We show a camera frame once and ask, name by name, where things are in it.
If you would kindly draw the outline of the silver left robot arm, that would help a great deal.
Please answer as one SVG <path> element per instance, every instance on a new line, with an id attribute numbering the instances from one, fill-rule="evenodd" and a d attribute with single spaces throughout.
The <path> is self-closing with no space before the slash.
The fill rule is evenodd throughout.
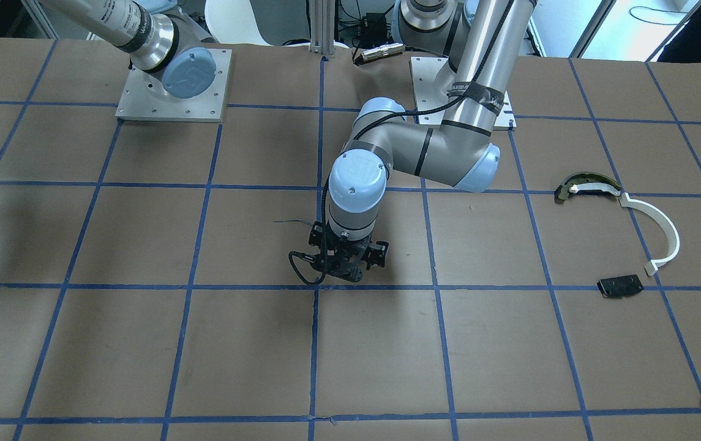
<path id="1" fill-rule="evenodd" d="M 316 254 L 292 251 L 319 277 L 359 282 L 361 264 L 384 267 L 389 244 L 373 228 L 390 173 L 429 179 L 465 192 L 484 192 L 495 178 L 500 150 L 495 122 L 535 1 L 397 1 L 396 42 L 445 58 L 436 89 L 445 103 L 407 111 L 386 97 L 368 100 L 334 160 L 313 223 Z"/>

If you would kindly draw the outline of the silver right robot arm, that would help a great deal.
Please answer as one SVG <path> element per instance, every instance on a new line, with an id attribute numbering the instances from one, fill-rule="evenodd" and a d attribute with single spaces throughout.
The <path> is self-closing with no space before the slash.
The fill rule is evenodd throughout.
<path id="1" fill-rule="evenodd" d="M 205 92 L 216 62 L 204 46 L 213 36 L 176 1 L 46 1 L 88 31 L 129 54 L 131 63 L 172 97 Z"/>

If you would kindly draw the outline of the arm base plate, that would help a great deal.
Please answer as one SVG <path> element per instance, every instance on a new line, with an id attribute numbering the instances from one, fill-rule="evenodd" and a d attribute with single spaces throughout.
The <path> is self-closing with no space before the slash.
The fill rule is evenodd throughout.
<path id="1" fill-rule="evenodd" d="M 231 67 L 229 48 L 192 48 L 157 74 L 133 67 L 116 115 L 126 121 L 220 123 Z"/>
<path id="2" fill-rule="evenodd" d="M 411 77 L 416 111 L 440 108 L 468 91 L 470 97 L 475 97 L 480 103 L 498 112 L 495 118 L 495 130 L 510 130 L 517 127 L 507 92 L 499 92 L 496 89 L 480 92 L 480 86 L 471 86 L 469 83 L 461 83 L 455 87 L 454 79 L 448 78 L 448 75 L 443 73 L 448 61 L 448 58 L 412 56 Z"/>

